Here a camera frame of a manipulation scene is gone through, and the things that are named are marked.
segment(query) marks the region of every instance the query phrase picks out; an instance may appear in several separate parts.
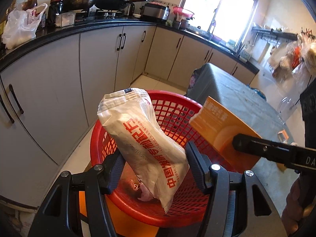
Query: window pane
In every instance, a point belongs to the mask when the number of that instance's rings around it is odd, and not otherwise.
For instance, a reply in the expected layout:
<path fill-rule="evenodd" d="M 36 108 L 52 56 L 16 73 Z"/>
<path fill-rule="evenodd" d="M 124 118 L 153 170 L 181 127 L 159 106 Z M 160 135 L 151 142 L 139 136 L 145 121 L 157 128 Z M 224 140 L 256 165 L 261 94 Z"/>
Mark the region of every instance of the window pane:
<path fill-rule="evenodd" d="M 186 0 L 184 8 L 195 13 L 190 25 L 200 26 L 202 30 L 208 31 L 219 2 L 220 0 Z"/>
<path fill-rule="evenodd" d="M 213 34 L 228 42 L 238 41 L 250 19 L 253 0 L 222 0 Z"/>

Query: gas stove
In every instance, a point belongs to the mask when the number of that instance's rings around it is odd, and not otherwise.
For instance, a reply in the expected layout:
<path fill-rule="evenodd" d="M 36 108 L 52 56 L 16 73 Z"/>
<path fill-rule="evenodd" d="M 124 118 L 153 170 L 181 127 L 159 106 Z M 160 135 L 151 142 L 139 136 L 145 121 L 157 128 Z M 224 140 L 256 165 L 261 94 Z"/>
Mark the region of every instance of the gas stove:
<path fill-rule="evenodd" d="M 108 10 L 96 10 L 96 11 L 81 11 L 76 13 L 75 23 L 90 21 L 90 20 L 104 20 L 104 19 L 128 19 L 124 15 L 124 11 L 108 11 Z"/>

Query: orange cardboard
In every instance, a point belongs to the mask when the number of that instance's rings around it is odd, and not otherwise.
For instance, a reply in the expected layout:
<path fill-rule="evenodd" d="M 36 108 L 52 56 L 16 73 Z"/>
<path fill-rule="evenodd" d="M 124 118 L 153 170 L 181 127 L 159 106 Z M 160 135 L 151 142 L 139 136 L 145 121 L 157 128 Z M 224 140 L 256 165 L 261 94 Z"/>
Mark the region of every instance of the orange cardboard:
<path fill-rule="evenodd" d="M 237 134 L 261 137 L 211 97 L 206 99 L 202 109 L 190 119 L 190 125 L 239 173 L 251 169 L 260 159 L 236 151 L 232 141 Z"/>

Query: cabinet handle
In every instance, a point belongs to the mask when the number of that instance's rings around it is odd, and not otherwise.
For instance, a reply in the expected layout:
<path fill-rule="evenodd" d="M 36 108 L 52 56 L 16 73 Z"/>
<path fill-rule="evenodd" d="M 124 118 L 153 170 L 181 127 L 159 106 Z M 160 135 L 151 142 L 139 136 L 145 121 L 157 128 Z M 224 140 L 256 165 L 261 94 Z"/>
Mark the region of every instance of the cabinet handle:
<path fill-rule="evenodd" d="M 145 41 L 145 37 L 146 37 L 146 30 L 144 31 L 145 35 L 144 35 L 144 39 L 142 40 L 142 42 Z"/>
<path fill-rule="evenodd" d="M 214 52 L 212 52 L 212 54 L 211 54 L 211 56 L 210 56 L 210 58 L 209 58 L 209 60 L 208 60 L 208 62 L 207 62 L 207 63 L 209 63 L 209 62 L 210 62 L 211 58 L 213 57 L 213 54 L 214 54 Z"/>
<path fill-rule="evenodd" d="M 122 34 L 119 35 L 119 37 L 121 38 L 120 42 L 119 42 L 119 46 L 118 48 L 116 48 L 117 51 L 119 51 L 120 47 L 121 47 L 121 43 L 122 43 Z"/>
<path fill-rule="evenodd" d="M 7 110 L 5 104 L 4 104 L 3 100 L 2 100 L 1 95 L 0 95 L 0 103 L 1 103 L 2 107 L 4 108 L 5 113 L 7 113 L 7 115 L 8 115 L 8 117 L 9 117 L 11 123 L 14 124 L 14 119 L 11 117 L 9 111 Z"/>
<path fill-rule="evenodd" d="M 238 69 L 238 66 L 236 66 L 236 69 L 235 69 L 234 73 L 232 73 L 232 76 L 236 73 L 237 69 Z"/>
<path fill-rule="evenodd" d="M 14 90 L 13 90 L 12 84 L 9 84 L 9 89 L 10 89 L 12 95 L 13 95 L 13 98 L 14 98 L 16 104 L 17 104 L 18 107 L 19 107 L 19 110 L 20 110 L 21 114 L 24 114 L 24 110 L 22 109 L 21 105 L 19 104 L 18 99 L 16 98 L 16 95 L 15 95 L 15 92 L 14 92 Z"/>
<path fill-rule="evenodd" d="M 206 56 L 205 56 L 205 58 L 204 58 L 204 60 L 206 60 L 206 58 L 207 58 L 207 56 L 209 55 L 209 50 L 207 51 L 207 54 L 206 54 Z"/>
<path fill-rule="evenodd" d="M 124 43 L 123 43 L 123 46 L 121 47 L 121 49 L 122 49 L 122 50 L 123 50 L 123 49 L 124 49 L 124 47 L 125 47 L 126 34 L 124 33 L 124 34 L 123 34 L 123 36 L 125 37 L 125 39 L 124 39 Z"/>
<path fill-rule="evenodd" d="M 181 41 L 181 38 L 179 39 L 179 42 L 178 42 L 178 44 L 177 44 L 177 47 L 176 47 L 176 49 L 179 47 L 179 43 L 180 43 L 180 41 Z"/>

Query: finger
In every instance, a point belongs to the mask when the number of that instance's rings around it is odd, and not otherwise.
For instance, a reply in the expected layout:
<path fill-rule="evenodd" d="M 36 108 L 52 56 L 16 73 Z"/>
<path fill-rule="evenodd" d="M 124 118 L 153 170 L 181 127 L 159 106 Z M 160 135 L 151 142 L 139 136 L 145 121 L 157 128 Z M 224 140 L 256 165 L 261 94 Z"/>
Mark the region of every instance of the finger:
<path fill-rule="evenodd" d="M 287 235 L 293 234 L 298 230 L 298 223 L 294 221 L 293 219 L 289 218 L 286 208 L 283 211 L 281 220 L 282 220 L 282 223 L 284 225 Z"/>
<path fill-rule="evenodd" d="M 290 219 L 299 221 L 303 216 L 303 208 L 297 200 L 292 199 L 291 193 L 286 198 L 286 210 Z"/>
<path fill-rule="evenodd" d="M 298 198 L 300 197 L 301 190 L 299 178 L 297 178 L 296 181 L 293 183 L 290 193 L 292 194 L 293 200 L 298 200 Z"/>
<path fill-rule="evenodd" d="M 315 206 L 315 204 L 310 204 L 304 209 L 304 211 L 303 211 L 303 218 L 308 217 L 311 214 L 314 206 Z"/>

